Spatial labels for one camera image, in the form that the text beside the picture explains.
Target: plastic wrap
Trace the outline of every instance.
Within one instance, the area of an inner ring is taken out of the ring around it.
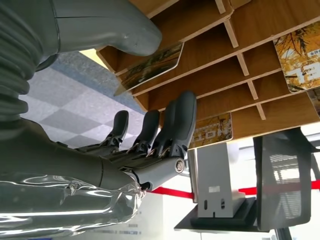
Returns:
[[[72,177],[0,174],[0,239],[63,237],[125,223],[145,193],[132,181],[116,191]]]

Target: red stanchion rope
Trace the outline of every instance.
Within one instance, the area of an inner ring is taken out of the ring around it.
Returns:
[[[312,181],[311,184],[311,188],[312,190],[320,190],[320,180]],[[242,189],[239,189],[238,191],[241,193],[245,193],[245,195],[257,195],[257,187],[242,188]],[[174,196],[174,197],[186,198],[186,199],[193,198],[193,193],[192,192],[179,191],[179,190],[169,189],[169,188],[165,188],[165,187],[158,187],[155,190],[152,191],[152,193]]]

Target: wooden shelf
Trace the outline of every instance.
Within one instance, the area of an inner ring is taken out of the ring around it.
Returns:
[[[319,0],[131,1],[162,32],[159,49],[185,42],[176,68],[131,91],[144,111],[163,120],[170,101],[192,91],[197,121],[231,113],[235,140],[320,120],[305,92],[289,92],[272,42],[320,21]],[[97,54],[119,81],[149,58]]]
[[[288,9],[295,11],[286,14]],[[141,85],[132,93],[138,96],[319,21],[319,12],[318,0],[251,1],[232,15],[239,47],[233,48],[223,26],[214,27],[186,42],[175,70]]]
[[[287,87],[282,72],[254,81],[258,99],[253,99],[248,84],[242,84],[200,98],[197,101],[198,121],[224,113],[232,113],[292,95]]]

